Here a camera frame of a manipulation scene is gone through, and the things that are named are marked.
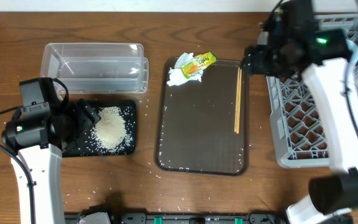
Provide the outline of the green yellow snack wrapper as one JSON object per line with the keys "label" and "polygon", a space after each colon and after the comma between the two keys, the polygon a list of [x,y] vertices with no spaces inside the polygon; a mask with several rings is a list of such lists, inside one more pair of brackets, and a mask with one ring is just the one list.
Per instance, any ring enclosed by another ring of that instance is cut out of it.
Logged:
{"label": "green yellow snack wrapper", "polygon": [[193,57],[189,62],[181,67],[181,72],[186,78],[190,78],[196,73],[203,71],[216,61],[216,57],[211,53],[200,54]]}

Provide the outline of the pile of white rice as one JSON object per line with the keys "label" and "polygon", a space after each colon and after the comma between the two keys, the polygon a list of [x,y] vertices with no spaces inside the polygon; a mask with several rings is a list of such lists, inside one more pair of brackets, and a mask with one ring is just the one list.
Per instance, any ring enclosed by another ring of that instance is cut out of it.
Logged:
{"label": "pile of white rice", "polygon": [[135,148],[135,109],[110,106],[98,109],[101,120],[89,134],[88,149],[98,156],[126,155]]}

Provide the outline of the light blue small bowl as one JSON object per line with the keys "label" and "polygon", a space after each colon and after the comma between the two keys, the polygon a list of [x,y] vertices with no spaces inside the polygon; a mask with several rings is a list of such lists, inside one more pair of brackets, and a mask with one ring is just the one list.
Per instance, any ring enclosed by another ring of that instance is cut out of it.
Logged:
{"label": "light blue small bowl", "polygon": [[358,46],[351,40],[347,39],[348,49],[351,51],[351,57],[349,59],[348,66],[350,67],[350,71],[354,72],[356,69],[356,64],[358,62]]}

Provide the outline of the wooden chopstick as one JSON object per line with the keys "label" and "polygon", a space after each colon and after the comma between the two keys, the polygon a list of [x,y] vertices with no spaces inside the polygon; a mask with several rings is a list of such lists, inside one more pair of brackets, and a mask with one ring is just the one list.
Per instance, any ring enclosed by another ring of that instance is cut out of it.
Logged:
{"label": "wooden chopstick", "polygon": [[[240,79],[240,83],[242,83],[242,75],[241,75],[241,69],[240,69],[240,76],[241,76],[241,79]],[[240,89],[239,89],[239,105],[238,105],[238,112],[239,112],[239,131],[240,131],[240,118],[241,118],[241,84],[239,85]]]}
{"label": "wooden chopstick", "polygon": [[236,82],[236,105],[235,105],[235,121],[234,121],[234,132],[236,134],[239,133],[239,112],[238,112],[238,105],[239,105],[239,85],[241,84],[240,82],[241,76],[240,76],[240,68],[237,69],[237,82]]}

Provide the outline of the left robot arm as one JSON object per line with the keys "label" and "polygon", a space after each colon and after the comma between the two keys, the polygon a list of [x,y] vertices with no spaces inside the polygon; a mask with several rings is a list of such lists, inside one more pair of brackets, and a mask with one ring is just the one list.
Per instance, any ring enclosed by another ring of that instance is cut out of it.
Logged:
{"label": "left robot arm", "polygon": [[62,154],[76,147],[100,116],[84,99],[60,98],[57,78],[20,82],[23,105],[2,132],[17,179],[22,223],[64,223]]}

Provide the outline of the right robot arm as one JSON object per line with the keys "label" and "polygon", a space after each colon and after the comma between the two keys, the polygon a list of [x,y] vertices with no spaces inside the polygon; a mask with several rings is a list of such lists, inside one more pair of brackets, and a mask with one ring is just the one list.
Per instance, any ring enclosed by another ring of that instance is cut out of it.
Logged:
{"label": "right robot arm", "polygon": [[311,1],[280,1],[246,48],[244,75],[298,75],[313,99],[329,149],[331,175],[311,179],[287,223],[322,223],[358,208],[358,47],[341,29],[321,30]]}

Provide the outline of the white tissue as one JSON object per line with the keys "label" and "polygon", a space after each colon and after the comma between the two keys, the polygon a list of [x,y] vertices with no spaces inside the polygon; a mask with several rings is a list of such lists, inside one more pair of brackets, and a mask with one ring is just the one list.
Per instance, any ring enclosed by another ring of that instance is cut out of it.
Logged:
{"label": "white tissue", "polygon": [[181,71],[181,67],[184,64],[188,63],[192,58],[193,58],[193,53],[185,52],[181,56],[179,56],[177,62],[175,63],[175,66],[173,68],[170,68],[168,71],[169,74],[169,80],[167,81],[168,86],[180,86],[188,81],[201,82],[203,71],[200,71],[195,75],[192,75],[190,78],[186,78]]}

